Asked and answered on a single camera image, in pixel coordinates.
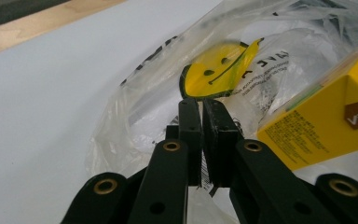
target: white table surface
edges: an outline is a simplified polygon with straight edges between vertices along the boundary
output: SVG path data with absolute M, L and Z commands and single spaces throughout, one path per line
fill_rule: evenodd
M 219 0 L 130 0 L 0 52 L 0 223 L 59 223 L 108 97 Z

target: smiley face eye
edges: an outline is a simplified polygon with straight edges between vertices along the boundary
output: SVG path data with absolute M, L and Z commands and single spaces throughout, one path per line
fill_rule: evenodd
M 207 76 L 213 75 L 213 73 L 214 73 L 214 71 L 212 71 L 212 70 L 205 70 L 204 75 L 207 77 Z
M 222 61 L 220 61 L 221 64 L 225 64 L 228 63 L 229 59 L 228 58 L 223 58 Z

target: screw hole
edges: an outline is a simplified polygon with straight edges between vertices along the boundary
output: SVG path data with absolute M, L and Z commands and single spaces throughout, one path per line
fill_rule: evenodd
M 341 180 L 341 179 L 331 179 L 329 181 L 330 188 L 335 190 L 336 192 L 348 196 L 348 197 L 356 197 L 358 196 L 358 189 L 352 185 L 351 183 L 348 183 L 347 181 Z
M 151 213 L 159 215 L 164 212 L 165 205 L 164 203 L 153 203 L 152 205 L 150 205 L 149 209 Z
M 309 215 L 312 212 L 310 207 L 304 203 L 295 203 L 294 207 L 298 213 L 301 213 L 304 215 Z
M 245 143 L 245 146 L 244 146 L 246 149 L 248 149 L 249 151 L 254 151 L 254 152 L 257 152 L 257 151 L 261 151 L 261 146 L 258 145 L 257 143 Z
M 180 145 L 175 142 L 169 142 L 169 143 L 164 144 L 163 147 L 167 151 L 176 151 L 177 149 L 180 148 Z
M 94 185 L 94 192 L 100 195 L 108 194 L 117 188 L 117 181 L 114 179 L 103 179 Z

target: clear plastic bag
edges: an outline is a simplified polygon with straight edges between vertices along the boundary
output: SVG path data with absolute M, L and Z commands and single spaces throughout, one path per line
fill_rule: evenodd
M 218 98 L 241 124 L 244 136 L 255 138 L 262 118 L 358 47 L 358 2 L 223 2 L 166 43 L 120 85 L 90 141 L 89 172 L 130 176 L 144 168 L 155 144 L 164 138 L 166 126 L 177 122 L 184 68 L 222 43 L 245 43 L 247 49 L 258 43 L 257 54 L 249 59 L 235 88 Z M 314 178 L 316 173 L 299 175 Z M 201 196 L 206 193 L 203 190 L 192 192 L 196 195 L 190 200 L 194 209 L 197 203 L 212 202 Z M 219 201 L 225 207 L 230 205 L 228 198 Z M 211 209 L 204 215 L 216 213 Z M 227 216 L 222 217 L 225 223 L 237 222 L 231 218 L 235 215 Z M 196 212 L 189 214 L 189 222 L 222 223 L 216 218 L 200 221 Z

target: smiley face sticker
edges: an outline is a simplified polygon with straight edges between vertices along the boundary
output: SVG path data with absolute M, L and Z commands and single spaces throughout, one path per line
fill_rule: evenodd
M 257 54 L 261 40 L 250 46 L 225 42 L 202 52 L 183 69 L 179 81 L 182 96 L 196 99 L 229 96 Z

